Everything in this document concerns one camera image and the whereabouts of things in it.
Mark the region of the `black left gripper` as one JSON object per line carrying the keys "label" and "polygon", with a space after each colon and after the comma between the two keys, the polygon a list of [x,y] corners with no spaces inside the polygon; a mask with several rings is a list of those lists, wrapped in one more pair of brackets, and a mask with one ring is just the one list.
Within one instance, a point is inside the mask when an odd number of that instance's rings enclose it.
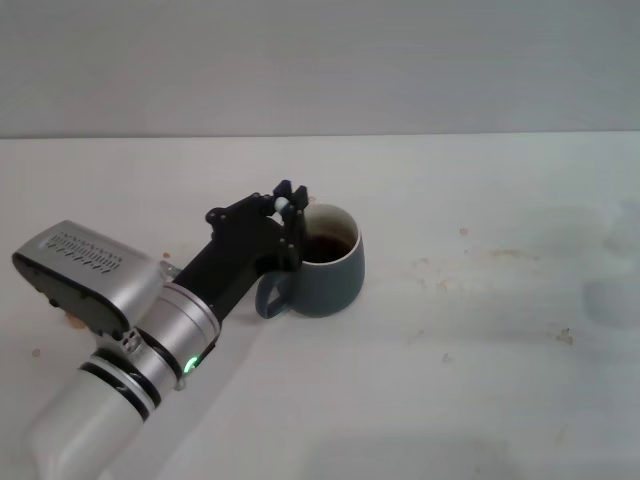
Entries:
{"label": "black left gripper", "polygon": [[263,275],[294,272],[306,235],[304,185],[282,180],[271,195],[254,193],[206,215],[211,241],[174,282],[193,293],[223,321]]}

